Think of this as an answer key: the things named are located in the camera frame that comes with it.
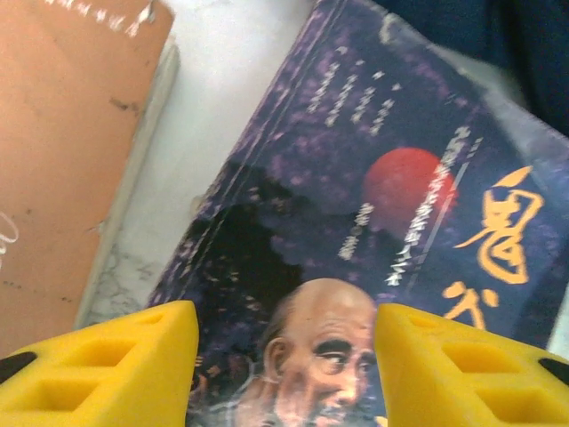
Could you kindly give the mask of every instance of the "rectangular hole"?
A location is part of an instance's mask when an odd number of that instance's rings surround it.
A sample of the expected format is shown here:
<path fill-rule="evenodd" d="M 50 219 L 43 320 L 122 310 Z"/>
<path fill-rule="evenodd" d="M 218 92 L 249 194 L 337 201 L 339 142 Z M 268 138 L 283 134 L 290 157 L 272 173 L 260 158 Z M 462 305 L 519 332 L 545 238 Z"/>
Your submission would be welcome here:
<path fill-rule="evenodd" d="M 429 320 L 427 318 L 419 318 L 419 317 L 411 316 L 411 317 L 409 317 L 409 320 L 415 326 L 423 328 L 423 329 L 434 329 L 435 327 L 437 327 L 437 324 L 435 322 L 433 322 L 432 320 Z"/>
<path fill-rule="evenodd" d="M 482 342 L 449 342 L 443 345 L 443 351 L 464 373 L 498 374 L 520 371 L 517 362 L 505 351 Z"/>
<path fill-rule="evenodd" d="M 97 383 L 68 380 L 44 380 L 8 407 L 11 411 L 77 410 L 97 387 Z"/>
<path fill-rule="evenodd" d="M 127 340 L 98 340 L 89 342 L 66 362 L 73 367 L 115 367 L 132 350 L 136 342 Z"/>
<path fill-rule="evenodd" d="M 505 423 L 566 424 L 567 413 L 543 390 L 484 390 L 478 396 Z"/>
<path fill-rule="evenodd" d="M 147 318 L 144 318 L 143 320 L 140 320 L 139 323 L 141 323 L 143 325 L 155 325 L 160 320 L 162 320 L 163 317 L 164 317 L 163 314 L 158 313 L 158 314 L 155 314 L 152 316 L 148 316 Z"/>

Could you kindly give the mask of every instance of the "book cover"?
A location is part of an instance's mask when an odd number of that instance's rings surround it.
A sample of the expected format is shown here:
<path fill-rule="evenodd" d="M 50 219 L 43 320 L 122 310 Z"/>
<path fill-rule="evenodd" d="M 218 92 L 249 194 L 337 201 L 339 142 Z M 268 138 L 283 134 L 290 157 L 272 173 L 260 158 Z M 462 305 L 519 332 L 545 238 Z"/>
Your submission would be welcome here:
<path fill-rule="evenodd" d="M 68 332 L 172 26 L 159 2 L 4 2 L 0 354 Z"/>
<path fill-rule="evenodd" d="M 397 16 L 318 1 L 151 295 L 196 304 L 187 424 L 387 426 L 385 302 L 545 347 L 568 157 Z"/>

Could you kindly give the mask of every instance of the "red sun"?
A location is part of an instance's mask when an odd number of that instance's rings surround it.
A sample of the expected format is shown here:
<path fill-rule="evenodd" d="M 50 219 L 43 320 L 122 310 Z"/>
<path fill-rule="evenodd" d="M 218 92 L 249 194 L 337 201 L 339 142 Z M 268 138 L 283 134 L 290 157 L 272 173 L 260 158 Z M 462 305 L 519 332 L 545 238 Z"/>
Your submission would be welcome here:
<path fill-rule="evenodd" d="M 438 164 L 438 157 L 432 153 L 413 148 L 394 149 L 377 159 L 364 179 L 364 200 L 374 207 L 370 218 L 372 228 L 384 229 L 404 239 L 417 208 L 427 196 Z M 453 183 L 450 174 L 443 179 L 428 226 L 432 226 L 449 196 L 451 201 L 445 214 L 450 213 L 457 197 Z"/>

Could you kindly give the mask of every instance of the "yellow foam pad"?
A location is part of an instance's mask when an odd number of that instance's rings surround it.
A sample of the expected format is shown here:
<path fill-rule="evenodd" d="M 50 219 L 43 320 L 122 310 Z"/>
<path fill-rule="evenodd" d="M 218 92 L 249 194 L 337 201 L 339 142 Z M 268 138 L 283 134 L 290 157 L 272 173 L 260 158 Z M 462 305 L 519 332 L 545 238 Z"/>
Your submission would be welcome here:
<path fill-rule="evenodd" d="M 398 304 L 375 337 L 389 427 L 569 426 L 569 362 L 545 350 Z"/>
<path fill-rule="evenodd" d="M 183 427 L 197 340 L 178 301 L 30 345 L 0 385 L 0 426 Z"/>

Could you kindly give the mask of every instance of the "chinese title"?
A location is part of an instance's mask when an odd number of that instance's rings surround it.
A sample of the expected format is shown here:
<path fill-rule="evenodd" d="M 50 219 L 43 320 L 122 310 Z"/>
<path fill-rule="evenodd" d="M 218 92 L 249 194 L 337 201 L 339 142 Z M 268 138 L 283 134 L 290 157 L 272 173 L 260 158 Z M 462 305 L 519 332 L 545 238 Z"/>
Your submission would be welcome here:
<path fill-rule="evenodd" d="M 541 195 L 518 189 L 517 186 L 531 171 L 531 166 L 518 169 L 485 191 L 482 202 L 484 228 L 455 246 L 463 248 L 482 240 L 477 251 L 478 264 L 489 275 L 508 285 L 523 285 L 529 281 L 522 239 L 525 227 L 540 211 L 544 201 Z M 494 191 L 497 189 L 506 190 L 507 196 L 496 199 Z M 468 312 L 474 327 L 479 329 L 486 329 L 480 302 L 490 308 L 500 305 L 500 297 L 492 289 L 484 289 L 478 294 L 474 289 L 467 289 L 462 282 L 447 287 L 443 297 L 460 297 L 458 303 L 445 314 L 446 318 L 455 319 Z"/>
<path fill-rule="evenodd" d="M 516 189 L 532 171 L 531 166 L 510 173 L 491 189 L 485 191 L 482 210 L 484 228 L 456 248 L 483 240 L 477 259 L 484 271 L 509 285 L 521 285 L 529 280 L 525 264 L 522 238 L 528 222 L 543 206 L 543 197 L 523 189 Z M 508 195 L 503 200 L 494 198 L 493 189 L 504 188 Z"/>

